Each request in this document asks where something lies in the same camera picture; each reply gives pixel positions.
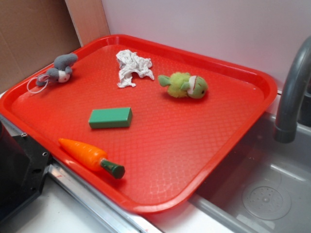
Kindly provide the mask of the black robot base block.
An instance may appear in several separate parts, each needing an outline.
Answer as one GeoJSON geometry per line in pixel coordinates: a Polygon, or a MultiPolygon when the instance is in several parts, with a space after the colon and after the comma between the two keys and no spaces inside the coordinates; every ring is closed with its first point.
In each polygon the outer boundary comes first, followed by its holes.
{"type": "Polygon", "coordinates": [[[51,154],[31,136],[11,136],[0,125],[0,222],[42,193],[51,154]]]}

